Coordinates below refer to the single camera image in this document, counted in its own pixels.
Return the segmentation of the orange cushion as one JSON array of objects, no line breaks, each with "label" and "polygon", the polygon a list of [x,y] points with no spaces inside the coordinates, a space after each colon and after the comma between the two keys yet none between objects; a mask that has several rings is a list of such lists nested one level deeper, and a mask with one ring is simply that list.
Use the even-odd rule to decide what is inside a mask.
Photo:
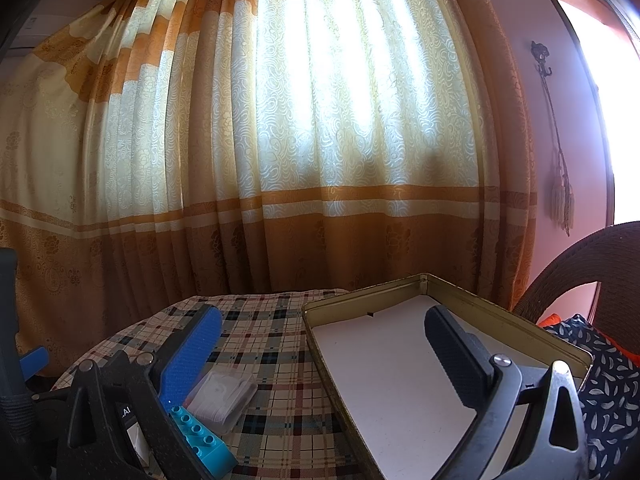
[{"label": "orange cushion", "polygon": [[[562,322],[562,318],[556,313],[552,313],[552,315],[547,316],[542,321],[538,321],[537,325],[539,327],[545,328],[552,325],[556,325]],[[618,344],[614,339],[608,338],[604,333],[598,332],[599,335],[603,336],[612,346],[614,346],[621,354],[626,356],[626,358],[630,359],[631,362],[640,365],[640,356],[638,354],[632,353],[625,348],[623,348],[620,344]]]}]

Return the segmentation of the gold metal tin tray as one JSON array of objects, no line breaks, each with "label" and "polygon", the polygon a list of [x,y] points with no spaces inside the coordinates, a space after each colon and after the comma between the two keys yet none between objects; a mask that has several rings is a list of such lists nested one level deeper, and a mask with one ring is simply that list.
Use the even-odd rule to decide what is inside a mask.
[{"label": "gold metal tin tray", "polygon": [[[489,354],[481,410],[462,404],[425,337],[438,304]],[[585,478],[584,350],[431,274],[313,302],[303,320],[366,478]]]}]

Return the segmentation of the teal toy brick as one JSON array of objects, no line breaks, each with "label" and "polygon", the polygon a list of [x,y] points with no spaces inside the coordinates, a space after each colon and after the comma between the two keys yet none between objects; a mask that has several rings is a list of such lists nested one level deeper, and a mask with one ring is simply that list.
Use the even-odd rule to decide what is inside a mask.
[{"label": "teal toy brick", "polygon": [[228,476],[238,462],[224,441],[182,406],[173,406],[168,414],[212,476],[215,479]]}]

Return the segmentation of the clear plastic case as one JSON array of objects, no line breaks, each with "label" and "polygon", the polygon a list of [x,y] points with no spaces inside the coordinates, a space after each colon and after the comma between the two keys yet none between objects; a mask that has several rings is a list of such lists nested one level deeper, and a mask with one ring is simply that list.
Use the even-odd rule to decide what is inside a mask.
[{"label": "clear plastic case", "polygon": [[249,372],[208,364],[183,406],[221,437],[234,428],[256,392],[257,382]]}]

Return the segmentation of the plaid tablecloth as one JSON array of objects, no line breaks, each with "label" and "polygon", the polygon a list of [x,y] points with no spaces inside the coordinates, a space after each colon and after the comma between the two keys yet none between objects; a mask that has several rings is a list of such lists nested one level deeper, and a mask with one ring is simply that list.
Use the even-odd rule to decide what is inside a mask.
[{"label": "plaid tablecloth", "polygon": [[154,351],[210,304],[224,324],[209,363],[253,377],[257,391],[224,436],[235,479],[359,479],[362,473],[308,349],[303,307],[332,289],[181,300],[129,325],[86,352],[103,364],[115,351]]}]

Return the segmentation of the ornate wall hook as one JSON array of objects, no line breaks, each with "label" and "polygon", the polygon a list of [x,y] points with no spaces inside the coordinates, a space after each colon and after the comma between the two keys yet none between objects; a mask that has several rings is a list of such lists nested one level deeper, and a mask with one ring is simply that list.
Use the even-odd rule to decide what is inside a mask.
[{"label": "ornate wall hook", "polygon": [[547,66],[547,58],[550,55],[548,48],[541,42],[532,41],[530,43],[530,53],[537,63],[538,73],[541,78],[551,76],[552,68]]}]

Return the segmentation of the orange cream patterned curtain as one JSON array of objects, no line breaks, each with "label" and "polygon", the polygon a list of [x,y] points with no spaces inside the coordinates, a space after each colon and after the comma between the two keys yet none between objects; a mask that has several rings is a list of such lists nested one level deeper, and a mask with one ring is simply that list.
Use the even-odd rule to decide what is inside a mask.
[{"label": "orange cream patterned curtain", "polygon": [[104,0],[1,86],[17,348],[420,272],[512,308],[532,134],[490,0]]}]

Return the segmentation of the brown wicker chair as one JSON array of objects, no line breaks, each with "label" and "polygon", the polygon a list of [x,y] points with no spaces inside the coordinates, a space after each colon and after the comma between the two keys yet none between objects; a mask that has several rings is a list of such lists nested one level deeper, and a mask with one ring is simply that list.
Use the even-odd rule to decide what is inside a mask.
[{"label": "brown wicker chair", "polygon": [[537,322],[555,300],[590,283],[599,285],[592,324],[632,354],[639,353],[640,226],[608,226],[564,250],[528,286],[513,312]]}]

